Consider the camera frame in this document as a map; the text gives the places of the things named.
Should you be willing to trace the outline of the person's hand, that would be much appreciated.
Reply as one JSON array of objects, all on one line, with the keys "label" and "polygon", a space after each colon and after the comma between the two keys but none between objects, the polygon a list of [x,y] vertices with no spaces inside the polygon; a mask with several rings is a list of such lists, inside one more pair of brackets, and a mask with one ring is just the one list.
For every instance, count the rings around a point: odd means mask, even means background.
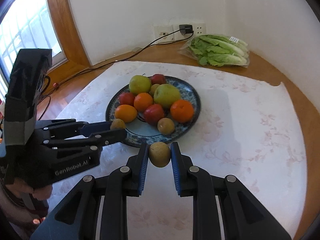
[{"label": "person's hand", "polygon": [[47,185],[43,188],[33,189],[25,181],[15,178],[13,184],[7,184],[5,187],[17,198],[22,198],[22,194],[31,194],[37,200],[47,200],[52,195],[53,186]]}]

